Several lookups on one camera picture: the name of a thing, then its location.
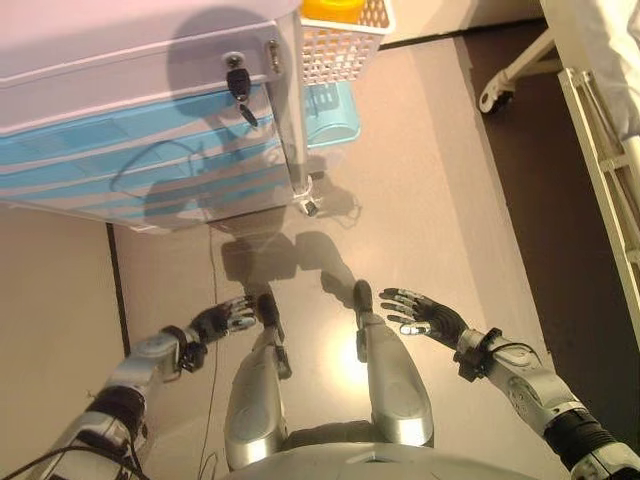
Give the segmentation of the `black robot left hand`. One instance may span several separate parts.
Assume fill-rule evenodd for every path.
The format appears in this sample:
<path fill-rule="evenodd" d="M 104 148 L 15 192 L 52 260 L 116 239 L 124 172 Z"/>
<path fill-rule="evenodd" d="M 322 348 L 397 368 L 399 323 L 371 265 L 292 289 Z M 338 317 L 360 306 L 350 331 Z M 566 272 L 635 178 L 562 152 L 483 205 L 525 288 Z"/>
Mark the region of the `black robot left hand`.
<path fill-rule="evenodd" d="M 189 328 L 201 343 L 211 344 L 228 334 L 252 328 L 256 323 L 254 298 L 241 296 L 200 312 Z"/>

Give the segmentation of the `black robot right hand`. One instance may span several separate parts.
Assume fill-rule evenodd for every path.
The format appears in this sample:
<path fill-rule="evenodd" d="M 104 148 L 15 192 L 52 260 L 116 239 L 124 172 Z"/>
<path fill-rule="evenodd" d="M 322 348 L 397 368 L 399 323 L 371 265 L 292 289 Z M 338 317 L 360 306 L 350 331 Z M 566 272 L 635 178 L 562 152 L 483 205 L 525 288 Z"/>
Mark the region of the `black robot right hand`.
<path fill-rule="evenodd" d="M 386 318 L 399 325 L 405 336 L 426 336 L 456 350 L 467 323 L 453 309 L 431 298 L 402 288 L 386 288 L 379 293 Z"/>

